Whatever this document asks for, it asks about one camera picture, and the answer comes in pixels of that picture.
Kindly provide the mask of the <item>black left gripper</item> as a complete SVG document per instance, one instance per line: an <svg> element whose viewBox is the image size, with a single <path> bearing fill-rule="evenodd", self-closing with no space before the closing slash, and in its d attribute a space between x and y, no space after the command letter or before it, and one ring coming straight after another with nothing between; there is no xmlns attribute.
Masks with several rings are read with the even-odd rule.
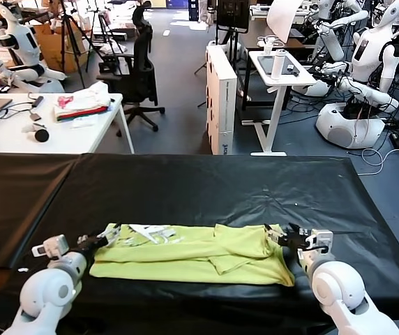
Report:
<svg viewBox="0 0 399 335"><path fill-rule="evenodd" d="M92 258L94 253L103 246L111 246L120 236L119 223L109 224L97 236L82 235L77 238L77 252L86 258Z"/></svg>

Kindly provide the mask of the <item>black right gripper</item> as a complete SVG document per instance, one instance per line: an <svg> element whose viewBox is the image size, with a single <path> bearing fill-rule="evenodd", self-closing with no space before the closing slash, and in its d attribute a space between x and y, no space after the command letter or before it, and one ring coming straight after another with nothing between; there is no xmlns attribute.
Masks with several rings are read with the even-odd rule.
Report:
<svg viewBox="0 0 399 335"><path fill-rule="evenodd" d="M284 237L284 232L279 225L264 224L266 235L273 242L279 244L279 240L282 239L282 246L290 249L307 249L308 242L306 238L308 237L308 230L295 223L289 223L289 227L293 237Z"/></svg>

